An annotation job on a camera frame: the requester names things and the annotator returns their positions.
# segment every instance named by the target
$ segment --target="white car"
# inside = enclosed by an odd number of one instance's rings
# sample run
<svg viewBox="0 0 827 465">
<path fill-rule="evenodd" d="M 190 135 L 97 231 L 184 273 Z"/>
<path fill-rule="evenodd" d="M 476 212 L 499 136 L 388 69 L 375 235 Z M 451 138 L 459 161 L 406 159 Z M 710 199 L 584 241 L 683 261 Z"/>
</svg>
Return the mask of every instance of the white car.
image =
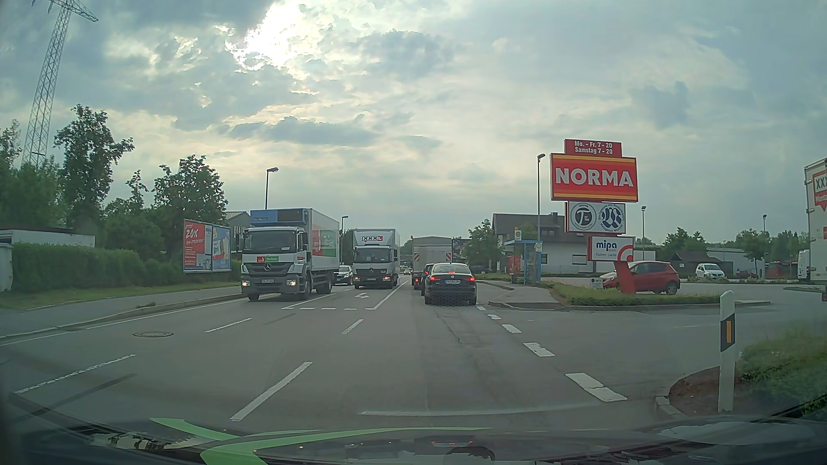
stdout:
<svg viewBox="0 0 827 465">
<path fill-rule="evenodd" d="M 698 267 L 695 268 L 695 276 L 699 278 L 724 278 L 726 275 L 724 271 L 720 269 L 720 266 L 717 266 L 714 263 L 699 263 Z"/>
</svg>

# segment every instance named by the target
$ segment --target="white delivery truck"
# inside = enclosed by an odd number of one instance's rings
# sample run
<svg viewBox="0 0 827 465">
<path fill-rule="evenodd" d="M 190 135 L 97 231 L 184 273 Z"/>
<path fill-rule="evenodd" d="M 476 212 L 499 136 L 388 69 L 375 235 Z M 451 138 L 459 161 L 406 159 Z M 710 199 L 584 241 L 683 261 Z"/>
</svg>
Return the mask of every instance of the white delivery truck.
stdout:
<svg viewBox="0 0 827 465">
<path fill-rule="evenodd" d="M 827 160 L 804 167 L 804 186 L 810 253 L 808 263 L 801 263 L 799 254 L 798 269 L 808 271 L 814 284 L 827 285 Z M 827 300 L 827 292 L 822 292 L 821 299 Z"/>
<path fill-rule="evenodd" d="M 450 263 L 452 262 L 451 245 L 415 245 L 413 246 L 413 271 L 411 272 L 411 285 L 419 289 L 420 281 L 423 278 L 423 270 L 428 263 Z"/>
<path fill-rule="evenodd" d="M 244 233 L 241 293 L 330 294 L 339 269 L 339 222 L 313 209 L 250 211 Z"/>
<path fill-rule="evenodd" d="M 353 287 L 399 283 L 399 234 L 392 228 L 353 230 Z"/>
</svg>

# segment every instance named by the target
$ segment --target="manhole cover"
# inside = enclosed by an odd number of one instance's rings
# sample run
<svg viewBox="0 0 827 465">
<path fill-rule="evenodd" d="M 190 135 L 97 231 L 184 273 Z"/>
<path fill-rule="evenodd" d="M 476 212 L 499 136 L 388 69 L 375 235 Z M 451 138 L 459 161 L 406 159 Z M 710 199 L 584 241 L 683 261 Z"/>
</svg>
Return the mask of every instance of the manhole cover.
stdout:
<svg viewBox="0 0 827 465">
<path fill-rule="evenodd" d="M 166 338 L 167 336 L 172 336 L 172 333 L 167 333 L 166 331 L 146 331 L 144 333 L 135 333 L 135 335 L 139 338 Z"/>
</svg>

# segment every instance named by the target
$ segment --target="car hood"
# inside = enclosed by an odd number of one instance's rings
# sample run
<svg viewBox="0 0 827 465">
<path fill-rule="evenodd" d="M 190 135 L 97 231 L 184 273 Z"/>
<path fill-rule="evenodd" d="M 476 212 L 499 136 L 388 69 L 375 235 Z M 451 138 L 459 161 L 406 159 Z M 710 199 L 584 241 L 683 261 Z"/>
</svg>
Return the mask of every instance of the car hood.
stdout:
<svg viewBox="0 0 827 465">
<path fill-rule="evenodd" d="M 662 463 L 687 454 L 726 463 L 744 457 L 816 450 L 827 424 L 802 419 L 696 417 L 635 430 L 508 430 L 475 426 L 291 429 L 251 432 L 153 418 L 119 424 L 56 424 L 22 435 L 30 463 L 155 464 L 177 459 L 207 465 L 398 463 L 467 465 L 477 461 Z"/>
</svg>

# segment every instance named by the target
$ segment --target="xxxl logo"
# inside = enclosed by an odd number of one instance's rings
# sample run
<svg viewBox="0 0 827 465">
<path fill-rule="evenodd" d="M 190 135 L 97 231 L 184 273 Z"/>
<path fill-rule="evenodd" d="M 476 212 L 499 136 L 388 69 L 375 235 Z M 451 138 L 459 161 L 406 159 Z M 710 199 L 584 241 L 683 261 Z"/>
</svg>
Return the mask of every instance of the xxxl logo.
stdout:
<svg viewBox="0 0 827 465">
<path fill-rule="evenodd" d="M 813 203 L 827 211 L 827 170 L 813 173 Z"/>
<path fill-rule="evenodd" d="M 571 217 L 574 218 L 574 221 L 571 222 L 574 227 L 584 231 L 595 226 L 595 220 L 597 219 L 595 209 L 589 204 L 575 205 L 571 210 Z"/>
<path fill-rule="evenodd" d="M 617 205 L 608 204 L 600 209 L 600 226 L 606 231 L 617 232 L 624 229 L 624 212 Z"/>
</svg>

